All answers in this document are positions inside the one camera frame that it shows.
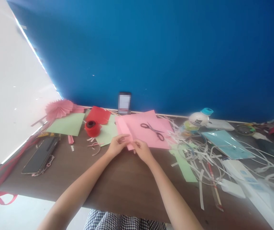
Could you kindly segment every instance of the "blue paper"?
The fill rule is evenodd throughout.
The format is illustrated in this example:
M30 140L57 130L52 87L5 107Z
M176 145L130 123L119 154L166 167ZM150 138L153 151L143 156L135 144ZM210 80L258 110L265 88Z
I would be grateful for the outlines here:
M241 145L231 135L229 135L229 133L225 130L204 132L202 134L216 146L232 145L219 147L217 149L219 149L222 153L224 153L226 156L233 160L255 157L246 148L244 148L243 145Z

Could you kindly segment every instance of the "black scissors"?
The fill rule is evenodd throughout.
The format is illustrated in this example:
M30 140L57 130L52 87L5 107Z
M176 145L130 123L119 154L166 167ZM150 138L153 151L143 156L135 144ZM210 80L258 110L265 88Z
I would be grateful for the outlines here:
M148 123L148 125L145 124L145 123L142 123L140 126L141 126L142 128L149 128L150 130L154 131L154 132L156 133L157 137L159 138L159 140L161 140L161 141L164 141L164 140L165 140L165 138L164 138L163 135L161 134L161 133L163 133L163 132L162 132L162 131L158 131L158 130L153 129L152 126L151 126L149 123Z

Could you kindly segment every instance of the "person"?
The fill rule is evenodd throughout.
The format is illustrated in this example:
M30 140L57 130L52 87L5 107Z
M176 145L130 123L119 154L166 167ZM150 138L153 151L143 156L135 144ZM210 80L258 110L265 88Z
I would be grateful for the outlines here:
M138 156L150 168L157 183L163 204L168 217L175 230L178 229L202 229L197 218L157 163L147 144L141 140L133 142L125 141L128 134L114 137L107 152L74 181L65 192L55 202L38 230L59 230L66 229L78 210L82 207L89 196L96 181L110 163L122 149L131 143ZM144 220L136 217L128 217L115 213L91 210L84 230L99 229L166 229L164 223L157 221Z

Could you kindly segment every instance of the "pink paper fan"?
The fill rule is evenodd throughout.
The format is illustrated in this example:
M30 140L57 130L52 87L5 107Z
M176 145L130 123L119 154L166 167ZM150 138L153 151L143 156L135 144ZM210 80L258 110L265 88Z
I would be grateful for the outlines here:
M84 107L82 107L81 105L73 104L73 110L71 111L71 113L84 113L84 112L85 112Z
M69 100L58 100L51 102L45 108L45 112L47 113L47 121L65 117L73 110L73 105L73 102Z

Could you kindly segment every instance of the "scissor handle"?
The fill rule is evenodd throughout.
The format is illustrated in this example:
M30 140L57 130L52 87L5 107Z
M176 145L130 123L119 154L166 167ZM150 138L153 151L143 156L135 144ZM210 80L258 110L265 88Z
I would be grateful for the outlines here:
M157 137L159 138L159 140L161 140L161 141L164 141L164 140L165 140L165 138L163 137L163 135L162 135L161 133L157 133L157 132L156 132L156 135L157 135Z
M147 124L145 124L145 123L142 123L142 124L140 124L140 126L142 127L142 128L150 128Z

